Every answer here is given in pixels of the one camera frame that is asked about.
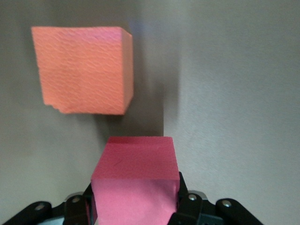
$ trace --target block's side face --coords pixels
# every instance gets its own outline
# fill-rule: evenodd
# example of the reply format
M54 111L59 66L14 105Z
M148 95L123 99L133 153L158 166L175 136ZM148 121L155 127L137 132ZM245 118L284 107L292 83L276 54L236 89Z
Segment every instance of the block's side face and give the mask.
M122 57L124 83L124 113L126 112L134 94L133 72L133 40L132 35L122 29Z
M121 28L32 28L44 102L63 113L120 114Z
M99 179L179 180L172 139L169 137L114 137L106 144L93 173Z
M58 109L77 105L80 74L66 56L74 44L58 28L33 27L32 35L44 103Z
M92 180L99 224L167 224L176 211L173 180Z

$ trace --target pink foam cube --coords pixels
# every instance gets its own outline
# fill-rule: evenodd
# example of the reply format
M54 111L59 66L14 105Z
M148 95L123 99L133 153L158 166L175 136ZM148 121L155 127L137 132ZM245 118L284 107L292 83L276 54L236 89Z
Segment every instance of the pink foam cube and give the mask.
M45 105L123 115L133 97L132 36L120 27L32 27Z
M101 225L166 225L179 171L171 137L111 137L91 177Z

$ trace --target block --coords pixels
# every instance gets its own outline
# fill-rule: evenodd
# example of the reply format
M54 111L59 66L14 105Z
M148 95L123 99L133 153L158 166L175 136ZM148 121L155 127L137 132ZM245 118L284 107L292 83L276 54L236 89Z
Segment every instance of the block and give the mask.
M125 114L133 97L132 36L120 27L32 27L45 105Z
M101 225L166 225L179 171L171 137L111 137L91 177Z

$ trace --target gray surface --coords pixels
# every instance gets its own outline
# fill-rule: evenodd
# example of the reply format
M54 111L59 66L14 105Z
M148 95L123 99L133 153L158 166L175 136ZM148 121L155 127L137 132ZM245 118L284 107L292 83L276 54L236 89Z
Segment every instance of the gray surface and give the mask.
M189 189L298 224L299 12L296 0L0 1L0 223L84 190L110 135L164 134ZM44 106L30 27L105 24L134 36L126 116Z

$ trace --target silver screw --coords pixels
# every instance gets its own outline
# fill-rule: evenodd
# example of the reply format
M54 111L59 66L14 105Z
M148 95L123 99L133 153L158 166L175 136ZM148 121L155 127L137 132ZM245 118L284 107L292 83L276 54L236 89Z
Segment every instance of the silver screw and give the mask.
M223 204L224 206L226 206L226 207L230 207L230 206L231 206L231 202L228 201L228 200L223 200L223 201L222 201L222 204Z
M197 199L197 196L194 195L194 194L190 194L190 195L188 196L188 198L189 198L190 200L192 200L192 201L195 201L195 200Z
M77 202L79 202L79 200L80 200L79 197L75 197L75 198L72 199L72 202L73 202L73 203L77 203Z
M34 210L38 211L41 210L45 207L45 205L43 203L40 203Z

